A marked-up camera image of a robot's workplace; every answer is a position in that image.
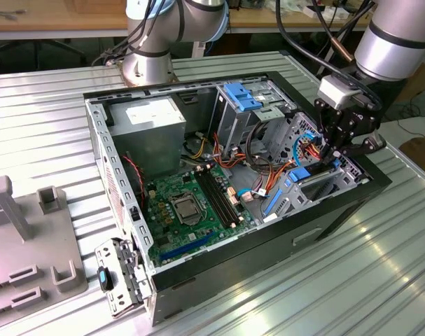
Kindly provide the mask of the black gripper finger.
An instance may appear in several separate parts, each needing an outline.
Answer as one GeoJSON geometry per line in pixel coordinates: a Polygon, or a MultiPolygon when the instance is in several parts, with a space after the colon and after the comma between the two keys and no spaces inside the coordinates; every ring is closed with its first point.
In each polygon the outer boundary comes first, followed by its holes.
{"type": "Polygon", "coordinates": [[[377,132],[371,133],[361,143],[352,143],[353,133],[337,135],[332,144],[332,159],[341,156],[354,157],[374,153],[386,146],[386,141],[377,132]]]}
{"type": "Polygon", "coordinates": [[[340,148],[342,143],[342,131],[339,130],[342,112],[335,110],[321,98],[314,101],[314,108],[319,114],[319,133],[322,134],[324,140],[320,161],[326,165],[334,160],[333,153],[340,148]]]}

